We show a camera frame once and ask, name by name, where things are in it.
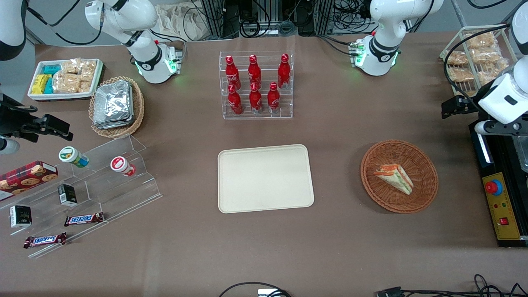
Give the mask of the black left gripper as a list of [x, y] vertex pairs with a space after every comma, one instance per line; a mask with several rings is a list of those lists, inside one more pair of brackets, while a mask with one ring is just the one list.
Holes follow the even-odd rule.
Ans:
[[445, 120], [450, 116], [468, 113], [480, 113], [481, 107], [473, 101], [472, 97], [456, 95], [444, 101], [441, 104], [442, 119]]

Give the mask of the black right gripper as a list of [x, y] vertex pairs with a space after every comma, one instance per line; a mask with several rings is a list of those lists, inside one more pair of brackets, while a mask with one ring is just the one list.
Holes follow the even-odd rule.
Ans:
[[37, 107], [25, 106], [6, 94], [1, 94], [0, 103], [0, 135], [2, 137], [15, 137], [37, 143], [41, 132], [43, 135], [53, 135], [66, 141], [73, 140], [73, 133], [70, 132], [71, 125], [58, 117], [45, 114], [40, 119], [40, 126], [31, 126], [37, 119], [32, 115], [38, 111]]

